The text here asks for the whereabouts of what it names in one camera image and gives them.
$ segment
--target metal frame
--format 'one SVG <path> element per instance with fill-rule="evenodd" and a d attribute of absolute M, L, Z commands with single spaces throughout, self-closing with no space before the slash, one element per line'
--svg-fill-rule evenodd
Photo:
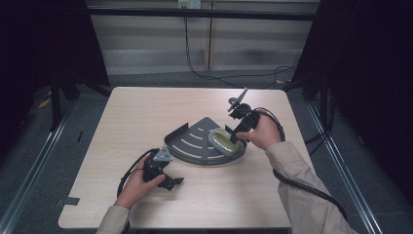
<path fill-rule="evenodd" d="M 88 8 L 56 8 L 38 9 L 39 13 L 81 14 L 97 16 L 131 16 L 131 17 L 183 17 L 183 18 L 217 18 L 217 19 L 251 19 L 251 20 L 298 20 L 313 21 L 317 14 L 278 13 L 278 12 L 245 12 L 196 9 L 148 9 L 122 7 L 88 7 Z"/>
<path fill-rule="evenodd" d="M 313 104 L 309 104 L 308 107 L 313 117 L 313 120 L 316 123 L 317 128 L 319 129 L 319 132 L 325 133 L 324 126 L 322 125 L 319 116 L 319 111 Z M 346 162 L 344 161 L 344 158 L 338 150 L 338 147 L 331 135 L 328 135 L 328 137 L 325 139 L 325 146 L 327 147 L 328 152 L 330 153 L 331 159 L 333 160 L 340 177 L 346 185 L 350 197 L 355 203 L 358 214 L 360 215 L 361 220 L 367 228 L 368 233 L 382 234 L 383 231 L 379 226 L 376 216 L 374 215 L 373 211 L 371 210 L 370 206 L 368 205 L 367 201 L 365 200 L 364 196 L 359 190 L 357 183 L 352 176 L 352 173 L 347 167 Z"/>
<path fill-rule="evenodd" d="M 33 191 L 34 185 L 40 177 L 43 169 L 46 166 L 46 163 L 49 160 L 50 155 L 52 154 L 55 145 L 60 138 L 61 133 L 63 132 L 64 126 L 66 125 L 67 117 L 72 112 L 74 107 L 74 101 L 68 106 L 66 114 L 61 119 L 60 123 L 56 126 L 56 129 L 53 132 L 50 132 L 45 144 L 43 145 L 42 150 L 38 154 L 36 161 L 28 172 L 27 176 L 24 179 L 21 187 L 19 188 L 18 193 L 7 207 L 7 210 L 4 212 L 0 220 L 0 233 L 8 234 L 12 233 L 15 228 L 16 223 L 18 222 L 19 216 L 26 205 L 31 192 Z"/>

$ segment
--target person's left hand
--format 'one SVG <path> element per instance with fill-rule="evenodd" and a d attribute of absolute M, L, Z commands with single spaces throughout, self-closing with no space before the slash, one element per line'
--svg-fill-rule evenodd
<path fill-rule="evenodd" d="M 148 157 L 149 155 L 143 157 L 142 160 L 140 160 L 140 162 L 134 167 L 134 170 L 143 169 L 143 165 Z M 145 182 L 143 180 L 143 174 L 143 170 L 137 170 L 130 175 L 127 184 L 116 200 L 114 206 L 121 206 L 131 209 L 133 204 L 146 197 L 154 187 L 165 179 L 165 175 L 158 175 L 154 179 Z"/>

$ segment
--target gray plastic part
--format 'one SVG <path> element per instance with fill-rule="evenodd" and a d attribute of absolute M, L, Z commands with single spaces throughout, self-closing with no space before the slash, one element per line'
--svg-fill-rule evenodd
<path fill-rule="evenodd" d="M 210 118 L 206 117 L 189 128 L 188 123 L 165 137 L 165 144 L 174 157 L 196 165 L 221 165 L 234 161 L 245 153 L 246 141 L 242 140 L 243 150 L 228 157 L 208 142 L 210 130 L 220 128 Z"/>
<path fill-rule="evenodd" d="M 157 154 L 154 156 L 154 161 L 156 162 L 170 162 L 173 158 L 169 153 L 168 147 L 164 145 Z"/>

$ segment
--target person's right hand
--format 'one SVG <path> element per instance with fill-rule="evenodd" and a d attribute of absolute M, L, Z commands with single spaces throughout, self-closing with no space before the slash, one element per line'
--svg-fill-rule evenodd
<path fill-rule="evenodd" d="M 282 137 L 276 124 L 263 114 L 260 115 L 257 127 L 251 133 L 239 132 L 237 137 L 246 139 L 255 144 L 258 148 L 266 150 L 271 145 L 281 142 Z"/>

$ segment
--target cable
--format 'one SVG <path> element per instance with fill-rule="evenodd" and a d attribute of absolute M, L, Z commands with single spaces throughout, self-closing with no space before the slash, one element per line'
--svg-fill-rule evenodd
<path fill-rule="evenodd" d="M 284 131 L 283 131 L 282 124 L 280 124 L 280 121 L 277 119 L 276 115 L 273 114 L 273 112 L 271 112 L 269 109 L 264 108 L 264 107 L 255 108 L 254 110 L 252 110 L 252 112 L 258 112 L 258 113 L 260 113 L 260 114 L 263 114 L 263 115 L 269 117 L 269 118 L 276 124 L 277 129 L 278 129 L 279 132 L 280 132 L 281 140 L 282 140 L 282 141 L 285 141 L 285 133 L 284 133 Z"/>
<path fill-rule="evenodd" d="M 317 73 L 316 71 L 313 71 L 310 74 L 307 74 L 306 76 L 304 76 L 303 78 L 301 78 L 299 80 L 292 81 L 288 85 L 282 87 L 281 90 L 284 91 L 284 92 L 288 92 L 288 91 L 290 91 L 290 90 L 292 90 L 296 87 L 299 87 L 302 83 L 304 83 L 304 81 L 306 81 L 307 79 L 309 79 L 309 77 L 312 77 L 316 73 Z"/>
<path fill-rule="evenodd" d="M 136 161 L 131 165 L 131 167 L 127 170 L 125 175 L 121 178 L 121 182 L 119 183 L 118 186 L 118 192 L 116 194 L 116 197 L 119 197 L 119 195 L 122 193 L 122 190 L 124 189 L 125 183 L 128 180 L 129 176 L 134 172 L 134 166 L 142 160 L 143 157 L 145 157 L 148 153 L 155 152 L 155 149 L 150 149 L 146 152 L 144 152 L 139 158 L 136 159 Z"/>
<path fill-rule="evenodd" d="M 265 86 L 265 87 L 259 88 L 259 89 L 268 89 L 269 87 L 273 86 L 273 85 L 277 82 L 277 74 L 286 72 L 287 70 L 289 70 L 289 69 L 291 69 L 291 68 L 295 68 L 295 67 L 297 66 L 297 65 L 279 66 L 279 67 L 277 67 L 277 68 L 274 69 L 274 72 L 272 72 L 272 73 L 265 73 L 265 74 L 253 74 L 253 75 L 251 75 L 251 74 L 243 74 L 243 75 L 231 75 L 231 76 L 222 76 L 222 77 L 214 77 L 214 76 L 209 76 L 209 75 L 202 75 L 202 74 L 198 73 L 197 71 L 195 71 L 195 69 L 194 69 L 194 67 L 193 67 L 193 65 L 192 65 L 191 56 L 190 56 L 190 53 L 189 53 L 188 19 L 187 19 L 187 18 L 184 18 L 184 24 L 185 24 L 185 52 L 186 52 L 187 64 L 188 64 L 188 67 L 189 67 L 189 69 L 191 70 L 191 72 L 194 73 L 196 76 L 198 76 L 198 77 L 201 78 L 201 79 L 209 80 L 209 81 L 219 80 L 219 81 L 221 81 L 221 82 L 223 82 L 223 83 L 225 83 L 225 84 L 228 84 L 228 85 L 231 85 L 231 86 L 234 86 L 234 87 L 242 88 L 242 89 L 243 89 L 244 86 L 239 86 L 239 85 L 237 85 L 237 84 L 228 82 L 228 81 L 226 81 L 225 79 L 237 78 L 237 77 L 260 77 L 260 76 L 272 76 L 272 75 L 274 75 L 274 76 L 275 76 L 275 79 L 274 79 L 274 81 L 273 81 L 271 84 L 269 84 L 269 85 L 267 85 L 267 86 Z"/>
<path fill-rule="evenodd" d="M 307 139 L 306 141 L 304 141 L 304 143 L 309 144 L 309 143 L 316 142 L 319 138 L 327 137 L 327 136 L 329 136 L 329 134 L 330 134 L 330 132 L 324 131 L 322 133 L 316 134 L 315 136 L 311 137 L 310 139 Z"/>
<path fill-rule="evenodd" d="M 326 135 L 322 141 L 316 146 L 316 148 L 314 148 L 311 152 L 310 152 L 310 157 L 313 156 L 313 154 L 319 149 L 320 146 L 322 146 L 322 144 L 325 142 L 325 140 L 328 138 L 328 135 Z"/>
<path fill-rule="evenodd" d="M 322 199 L 324 199 L 324 200 L 332 203 L 333 205 L 335 205 L 335 206 L 338 208 L 338 210 L 340 211 L 340 213 L 341 213 L 341 215 L 343 216 L 343 218 L 344 218 L 345 220 L 347 220 L 347 215 L 346 215 L 346 211 L 344 211 L 344 208 L 340 205 L 340 203 L 338 203 L 338 202 L 337 202 L 334 198 L 332 198 L 330 195 L 328 195 L 328 194 L 326 194 L 326 193 L 324 193 L 324 192 L 322 192 L 322 191 L 319 191 L 318 189 L 315 189 L 314 187 L 309 186 L 309 185 L 307 185 L 307 184 L 300 183 L 300 182 L 297 182 L 297 181 L 295 181 L 295 180 L 286 178 L 286 177 L 284 177 L 283 175 L 279 174 L 279 173 L 278 173 L 276 170 L 274 170 L 274 169 L 273 169 L 273 174 L 274 174 L 274 176 L 275 176 L 279 181 L 282 181 L 282 182 L 284 182 L 284 183 L 286 183 L 286 184 L 289 184 L 289 185 L 291 185 L 291 186 L 294 186 L 294 187 L 303 189 L 303 190 L 305 190 L 305 191 L 307 191 L 307 192 L 309 192 L 309 193 L 312 193 L 312 194 L 314 194 L 314 195 L 316 195 L 316 196 L 318 196 L 318 197 L 321 197 Z"/>
<path fill-rule="evenodd" d="M 327 114 L 327 126 L 326 130 L 330 133 L 331 129 L 333 128 L 333 122 L 334 122 L 334 115 L 335 115 L 335 108 L 337 105 L 337 100 L 335 96 L 333 95 L 333 92 L 330 90 L 329 94 L 329 104 L 328 104 L 328 114 Z"/>

